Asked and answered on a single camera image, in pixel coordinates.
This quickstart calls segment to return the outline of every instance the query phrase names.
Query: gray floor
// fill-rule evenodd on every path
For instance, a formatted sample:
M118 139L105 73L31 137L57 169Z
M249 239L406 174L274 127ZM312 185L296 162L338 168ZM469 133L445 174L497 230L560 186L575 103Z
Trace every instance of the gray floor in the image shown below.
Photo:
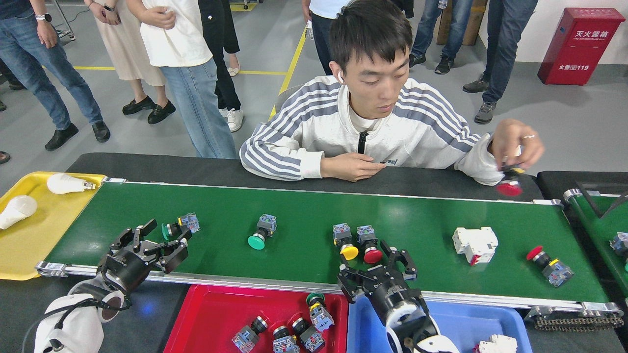
M422 1L416 1L414 27L420 17ZM84 6L64 6L72 19ZM49 12L55 15L55 9ZM274 100L284 82L303 31L300 1L266 1L251 12L234 12L235 27L241 46L238 54L242 70L275 72L234 77L235 87L246 112L242 129L234 133L237 146L251 135L255 125L268 120ZM75 66L110 67L102 41L90 13L78 16L72 23L77 40L65 43L70 62ZM440 90L457 112L472 121L482 103L480 94L467 94L461 87L473 81L484 68L484 46L464 46L455 68L447 75L433 73L441 46L432 45L428 61L411 69L411 76ZM539 64L517 63L503 99L497 106L494 121L486 126L474 123L472 131L491 131L500 119L520 119L537 129L547 152L528 172L543 170L628 171L628 68L601 65L586 86L543 85L536 76ZM0 166L0 195L22 176L33 171L65 170L82 153L93 151L194 156L195 151L183 123L174 114L167 120L149 126L148 112L123 116L121 107L133 93L113 71L81 70L103 110L112 138L100 144L87 120L69 93L52 78L68 106L80 132L54 152L44 150L53 133L53 125L44 108L27 91L10 91L0 85L0 99L9 107L0 113L0 150L13 157ZM305 83L322 75L314 42L306 40L288 86Z

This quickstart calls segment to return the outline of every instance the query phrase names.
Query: robotic arm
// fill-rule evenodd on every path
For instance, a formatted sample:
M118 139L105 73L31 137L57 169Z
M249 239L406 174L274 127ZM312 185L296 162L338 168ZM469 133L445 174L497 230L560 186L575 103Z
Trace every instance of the robotic arm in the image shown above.
M131 306L128 295L153 268L169 273L188 256L192 231L186 224L168 225L172 241L144 240L156 226L152 219L135 230L125 229L100 260L96 276L77 283L48 306L37 327L35 353L98 352L104 338L101 323Z
M359 295L371 301L394 353L459 353L450 339L440 335L421 290L408 287L406 281L415 280L417 273L408 252L383 240L381 248L387 263L367 271L351 268L340 255L338 282L349 302ZM405 266L403 273L397 269L398 261Z

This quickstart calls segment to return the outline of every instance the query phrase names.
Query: light bulb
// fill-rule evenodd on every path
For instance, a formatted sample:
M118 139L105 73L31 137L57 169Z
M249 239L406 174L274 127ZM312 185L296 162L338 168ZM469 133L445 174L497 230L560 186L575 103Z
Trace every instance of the light bulb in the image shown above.
M66 173L56 173L48 177L48 189L57 195L68 192L93 190L95 188L96 185L94 183L75 178Z
M0 229L7 229L17 221L32 216L36 209L37 201L34 198L26 195L15 196L0 214Z

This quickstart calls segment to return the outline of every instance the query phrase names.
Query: ear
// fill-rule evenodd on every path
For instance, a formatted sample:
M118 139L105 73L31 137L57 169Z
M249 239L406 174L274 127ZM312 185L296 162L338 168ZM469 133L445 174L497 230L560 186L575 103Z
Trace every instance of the ear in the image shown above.
M345 77L344 77L345 74L342 72L342 69L340 68L340 65L337 62L331 61L331 62L329 62L329 68L332 69L332 74L338 80L338 82L340 82L341 84L344 84L345 83Z

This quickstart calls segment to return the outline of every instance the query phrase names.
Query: white wall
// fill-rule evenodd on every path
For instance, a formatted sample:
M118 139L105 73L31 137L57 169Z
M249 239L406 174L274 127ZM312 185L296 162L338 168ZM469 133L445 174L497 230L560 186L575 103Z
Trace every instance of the white wall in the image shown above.
M521 35L516 61L543 62L564 8L615 8L623 17L628 18L626 0L539 0L530 22ZM480 39L485 46L488 43L487 14L488 12L484 14L480 27ZM628 64L628 20L619 25L600 63Z

